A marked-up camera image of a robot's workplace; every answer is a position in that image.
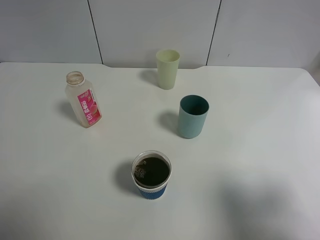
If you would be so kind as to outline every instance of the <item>bottle mouth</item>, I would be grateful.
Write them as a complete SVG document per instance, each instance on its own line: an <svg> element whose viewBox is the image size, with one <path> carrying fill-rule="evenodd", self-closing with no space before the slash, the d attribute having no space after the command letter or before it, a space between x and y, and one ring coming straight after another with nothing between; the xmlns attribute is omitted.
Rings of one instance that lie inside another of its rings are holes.
<svg viewBox="0 0 320 240"><path fill-rule="evenodd" d="M66 75L66 83L72 86L84 83L85 77L79 71L72 71Z"/></svg>

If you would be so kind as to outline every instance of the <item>plastic cup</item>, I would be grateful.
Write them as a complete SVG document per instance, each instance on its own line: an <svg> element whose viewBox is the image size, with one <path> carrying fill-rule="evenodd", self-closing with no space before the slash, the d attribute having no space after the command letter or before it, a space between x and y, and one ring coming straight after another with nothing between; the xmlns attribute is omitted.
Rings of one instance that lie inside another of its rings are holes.
<svg viewBox="0 0 320 240"><path fill-rule="evenodd" d="M156 185L156 186L146 186L146 185L143 185L141 184L136 178L135 178L135 169L136 169L136 166L143 160L143 159L146 159L146 158L158 158L158 159L161 159L163 160L167 166L169 167L169 175L168 177L166 178L166 180L164 182L162 182L161 184L159 185ZM133 163L132 163L132 171L131 171L131 176L132 176L132 179L133 179L133 182L134 184L136 185L136 187L139 189L141 195L146 198L146 199L150 199L150 200L153 200L153 199L158 199L160 198L165 190L166 190L166 187L167 187L167 184L168 184L168 181L171 177L171 163L169 161L169 159L167 158L166 155L164 155L162 152L159 152L159 151L153 151L153 150L150 150L150 151L144 151L143 153L140 153L134 160L133 160Z"/></svg>
<svg viewBox="0 0 320 240"><path fill-rule="evenodd" d="M188 95L181 99L178 116L178 133L186 139L198 136L205 124L209 103L198 95Z"/></svg>
<svg viewBox="0 0 320 240"><path fill-rule="evenodd" d="M160 50L156 53L158 84L164 90L175 86L180 54L175 50Z"/></svg>

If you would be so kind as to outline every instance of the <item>coffee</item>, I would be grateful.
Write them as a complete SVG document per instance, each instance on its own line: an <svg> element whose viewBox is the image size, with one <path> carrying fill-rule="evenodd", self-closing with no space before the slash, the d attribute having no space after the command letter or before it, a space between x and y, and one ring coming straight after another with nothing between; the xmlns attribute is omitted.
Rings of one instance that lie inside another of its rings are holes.
<svg viewBox="0 0 320 240"><path fill-rule="evenodd" d="M134 177L143 185L153 187L162 184L170 173L167 163L157 157L141 160L134 169Z"/></svg>

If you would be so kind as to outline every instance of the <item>cup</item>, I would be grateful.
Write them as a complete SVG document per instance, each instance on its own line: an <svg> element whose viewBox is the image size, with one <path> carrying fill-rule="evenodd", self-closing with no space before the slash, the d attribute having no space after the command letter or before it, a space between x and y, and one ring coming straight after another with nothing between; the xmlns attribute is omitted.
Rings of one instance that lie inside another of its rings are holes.
<svg viewBox="0 0 320 240"><path fill-rule="evenodd" d="M144 151L133 160L131 175L144 198L158 199L164 194L171 177L171 163L162 152Z"/></svg>
<svg viewBox="0 0 320 240"><path fill-rule="evenodd" d="M164 90L175 86L180 54L175 50L160 50L156 53L158 84Z"/></svg>
<svg viewBox="0 0 320 240"><path fill-rule="evenodd" d="M209 103L198 95L188 95L181 99L178 116L178 132L186 139L198 136L205 124Z"/></svg>

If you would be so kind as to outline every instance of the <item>cup rim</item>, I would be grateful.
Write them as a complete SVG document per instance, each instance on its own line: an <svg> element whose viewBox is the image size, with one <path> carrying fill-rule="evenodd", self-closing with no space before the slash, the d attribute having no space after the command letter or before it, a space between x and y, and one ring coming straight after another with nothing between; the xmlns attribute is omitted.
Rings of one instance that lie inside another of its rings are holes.
<svg viewBox="0 0 320 240"><path fill-rule="evenodd" d="M178 58L174 61L163 61L162 59L159 59L159 54L162 53L162 52L167 52L167 51L170 51L170 52L175 52L176 54L178 54ZM180 60L180 53L176 50L173 50L173 49L162 49L162 50L159 50L156 54L155 54L155 57L157 60L159 60L160 62L163 62L163 63L174 63L176 61L179 61Z"/></svg>
<svg viewBox="0 0 320 240"><path fill-rule="evenodd" d="M135 177L135 168L137 166L137 163L143 158L143 157L146 157L146 156L150 156L150 155L158 155L160 156L161 158L163 158L167 163L168 163L168 166L169 166L169 175L168 177L160 184L160 185L156 185L156 186L151 186L151 187L145 187L144 184L140 183L136 177ZM155 151L155 150L148 150L148 151L144 151L142 153L140 153L138 156L136 156L136 158L133 160L132 162L132 167L131 167L131 176L132 176L132 179L134 181L134 184L141 190L146 190L146 191L150 191L150 190L161 190L164 186L166 186L168 184L168 181L171 177L171 172L172 172L172 167L171 167L171 162L169 160L169 158L164 155L162 152L160 151Z"/></svg>
<svg viewBox="0 0 320 240"><path fill-rule="evenodd" d="M203 100L208 104L208 108L207 108L207 110L206 110L204 113L196 115L196 114L191 114L191 113L187 112L186 110L184 110L184 108L181 106L181 102L182 102L185 98L191 97L191 96L199 97L199 98L203 99ZM209 102L208 102L204 97L199 96L199 95L195 95L195 94L190 94L190 95L186 95L186 96L184 96L183 98L181 98L181 100L180 100L180 108L181 108L186 114L188 114L188 115L190 115L190 116L202 116L202 115L207 114L207 112L208 112L209 109L210 109L210 104L209 104Z"/></svg>

